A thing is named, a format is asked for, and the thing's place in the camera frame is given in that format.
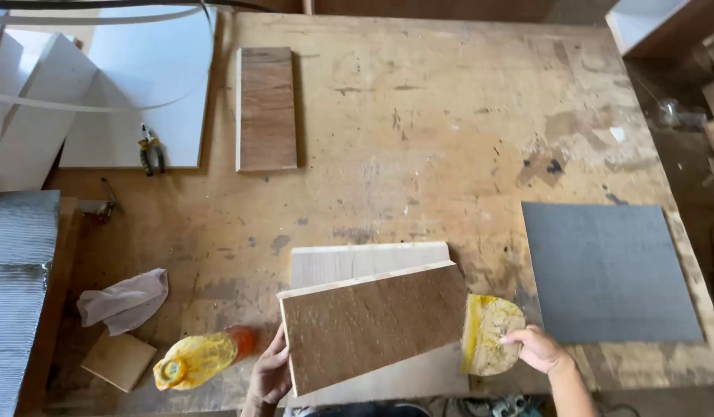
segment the workbench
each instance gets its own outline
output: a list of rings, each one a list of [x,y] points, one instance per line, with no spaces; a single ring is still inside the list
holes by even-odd
[[[293,49],[297,170],[235,172],[241,46]],[[85,289],[166,268],[167,301],[132,332],[158,347],[154,362],[178,339],[230,324],[263,329],[261,352],[293,247],[447,241],[471,290],[509,287],[507,266],[489,261],[505,235],[480,226],[493,199],[661,205],[705,342],[567,349],[592,390],[714,384],[714,308],[606,28],[221,13],[203,138],[199,169],[49,178],[63,196],[105,199],[104,176],[126,213],[82,229],[48,413],[229,410],[247,391],[256,357],[186,392],[158,392],[150,367],[130,394],[93,377],[79,364],[103,325],[79,326]],[[548,390],[522,364],[473,388]]]

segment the cloth rag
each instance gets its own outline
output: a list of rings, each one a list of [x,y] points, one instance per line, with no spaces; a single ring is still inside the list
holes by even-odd
[[[82,327],[103,321],[111,336],[142,325],[156,313],[169,294],[167,270],[157,268],[109,286],[84,291],[77,300]]]

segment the gray laminate sheet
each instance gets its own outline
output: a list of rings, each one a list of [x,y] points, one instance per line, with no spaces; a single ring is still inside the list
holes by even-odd
[[[703,340],[659,205],[521,206],[542,320],[556,340]]]
[[[56,250],[59,192],[0,193],[0,417],[12,416]]]

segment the corrugated sheet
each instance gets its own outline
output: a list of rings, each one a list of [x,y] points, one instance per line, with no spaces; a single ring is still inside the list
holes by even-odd
[[[0,193],[0,417],[11,416],[46,295],[59,192]]]

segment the yellow glue bottle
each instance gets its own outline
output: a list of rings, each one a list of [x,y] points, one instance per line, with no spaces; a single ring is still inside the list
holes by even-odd
[[[241,361],[254,350],[254,331],[245,326],[222,332],[188,336],[175,343],[154,365],[154,380],[160,390],[191,390],[216,373]]]

